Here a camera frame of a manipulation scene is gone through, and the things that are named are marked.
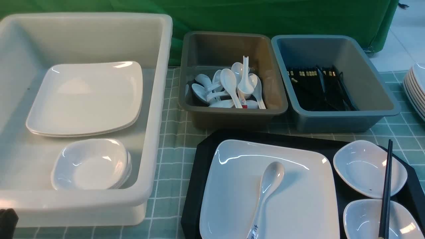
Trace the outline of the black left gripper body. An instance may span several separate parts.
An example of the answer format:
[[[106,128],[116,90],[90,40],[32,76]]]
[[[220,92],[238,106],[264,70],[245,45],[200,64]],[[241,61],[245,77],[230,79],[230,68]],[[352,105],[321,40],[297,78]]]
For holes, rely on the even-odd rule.
[[[18,223],[19,217],[14,209],[0,210],[0,238],[12,239]]]

